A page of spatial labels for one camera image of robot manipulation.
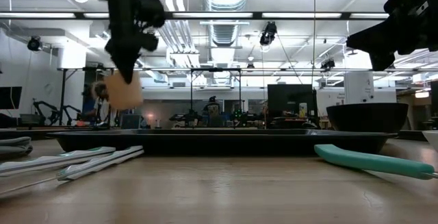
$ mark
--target fluorescent light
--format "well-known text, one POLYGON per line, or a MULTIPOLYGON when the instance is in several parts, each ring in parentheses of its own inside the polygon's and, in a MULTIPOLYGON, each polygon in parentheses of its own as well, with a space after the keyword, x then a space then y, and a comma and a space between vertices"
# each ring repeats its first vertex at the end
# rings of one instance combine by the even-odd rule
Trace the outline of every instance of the fluorescent light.
POLYGON ((252 18, 252 12, 175 12, 174 18, 252 18))
POLYGON ((230 90, 233 87, 203 87, 201 90, 230 90))
POLYGON ((109 18, 110 14, 107 12, 86 12, 83 16, 86 18, 109 18))
POLYGON ((72 12, 0 12, 0 18, 75 18, 72 12))
POLYGON ((354 13, 351 14, 350 18, 388 18, 389 15, 386 13, 354 13))
POLYGON ((143 90, 148 90, 148 89, 151 89, 151 90, 163 90, 163 89, 170 89, 171 87, 142 87, 142 89, 143 90))
POLYGON ((262 18, 340 18, 341 13, 264 12, 262 18))
POLYGON ((427 98, 429 97, 429 92, 417 92, 415 98, 427 98))
POLYGON ((201 21, 200 25, 249 25, 247 21, 201 21))
POLYGON ((152 71, 190 71, 190 69, 178 69, 178 68, 150 68, 152 71))
POLYGON ((258 72, 262 72, 262 71, 281 71, 281 69, 249 69, 249 68, 245 68, 242 69, 242 71, 258 71, 258 72))

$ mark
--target black robotic arm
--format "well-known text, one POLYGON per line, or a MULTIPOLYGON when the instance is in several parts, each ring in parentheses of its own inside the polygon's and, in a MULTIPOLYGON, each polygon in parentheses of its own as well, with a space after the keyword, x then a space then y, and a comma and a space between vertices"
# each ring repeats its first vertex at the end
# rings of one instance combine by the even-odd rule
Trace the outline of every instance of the black robotic arm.
POLYGON ((60 119, 60 111, 54 105, 50 105, 45 101, 36 101, 35 99, 33 99, 33 101, 34 102, 32 104, 36 109, 36 114, 38 114, 40 117, 42 117, 42 119, 44 119, 42 122, 45 122, 46 116, 42 113, 40 105, 45 105, 51 110, 51 115, 49 117, 49 121, 50 121, 49 125, 53 125, 54 123, 56 123, 56 121, 60 119))
POLYGON ((153 33, 144 33, 150 28, 163 26, 164 7, 159 0, 103 0, 108 2, 111 39, 105 50, 111 55, 127 84, 131 83, 134 64, 139 51, 156 50, 158 39, 153 33))
POLYGON ((373 70, 391 66, 396 51, 438 50, 438 0, 388 0, 384 11, 389 15, 384 22, 347 39, 347 47, 370 54, 373 70))

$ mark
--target pillar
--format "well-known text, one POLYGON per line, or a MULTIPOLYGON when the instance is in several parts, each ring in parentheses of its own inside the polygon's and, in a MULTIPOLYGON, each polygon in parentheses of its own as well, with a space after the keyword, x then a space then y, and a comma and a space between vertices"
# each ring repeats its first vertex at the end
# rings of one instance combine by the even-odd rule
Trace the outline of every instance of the pillar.
MULTIPOLYGON (((81 69, 86 65, 87 49, 75 42, 68 43, 64 48, 58 51, 59 67, 62 69, 81 69)), ((82 110, 83 104, 83 83, 85 72, 78 70, 69 70, 66 73, 68 79, 65 80, 64 105, 71 105, 79 110, 82 110)), ((76 112, 69 109, 68 113, 72 119, 76 118, 76 112)), ((62 115, 62 123, 67 123, 67 116, 62 115)))

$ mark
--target table surface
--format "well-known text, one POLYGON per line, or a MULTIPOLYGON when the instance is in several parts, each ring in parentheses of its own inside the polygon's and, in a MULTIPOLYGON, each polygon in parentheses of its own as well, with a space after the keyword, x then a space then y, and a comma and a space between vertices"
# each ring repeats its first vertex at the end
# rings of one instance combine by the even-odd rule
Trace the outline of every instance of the table surface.
MULTIPOLYGON (((53 140, 33 157, 56 155, 53 140)), ((427 142, 382 154, 438 166, 427 142)), ((0 191, 57 170, 0 179, 0 191)), ((438 180, 355 171, 317 157, 136 158, 73 182, 0 197, 0 223, 436 223, 438 180)))

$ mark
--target cable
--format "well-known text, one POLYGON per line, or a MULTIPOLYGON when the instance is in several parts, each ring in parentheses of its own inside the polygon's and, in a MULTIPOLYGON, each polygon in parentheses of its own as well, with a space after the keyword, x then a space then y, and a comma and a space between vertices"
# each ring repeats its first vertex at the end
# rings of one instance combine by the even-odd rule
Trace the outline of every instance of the cable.
POLYGON ((26 93, 27 85, 29 83, 30 67, 31 67, 31 61, 32 61, 32 51, 29 51, 29 52, 30 52, 29 63, 27 64, 27 74, 26 74, 26 80, 25 80, 25 89, 24 89, 23 93, 26 93))
POLYGON ((277 33, 276 36, 279 38, 279 42, 280 42, 280 44, 281 44, 281 47, 283 48, 283 51, 285 52, 285 55, 286 55, 287 61, 290 63, 290 67, 292 67, 292 70, 294 70, 295 76, 298 78, 298 80, 299 80, 300 83, 302 84, 302 81, 301 81, 300 76, 298 76, 298 73, 295 71, 295 67, 294 67, 294 65, 293 65, 292 62, 290 61, 289 56, 287 56, 287 52, 286 52, 285 47, 283 46, 283 43, 281 42, 280 35, 277 33))
POLYGON ((310 79, 310 84, 313 87, 313 71, 315 70, 315 40, 316 40, 316 0, 313 0, 313 57, 312 57, 312 76, 310 79))
MULTIPOLYGON (((265 95, 265 60, 264 60, 264 58, 263 58, 263 52, 261 52, 261 69, 262 69, 262 74, 263 74, 263 102, 266 102, 267 100, 266 100, 266 95, 265 95)), ((265 110, 264 110, 264 107, 263 107, 263 115, 265 116, 265 129, 267 129, 267 127, 268 127, 268 124, 266 123, 266 112, 264 112, 265 110)))

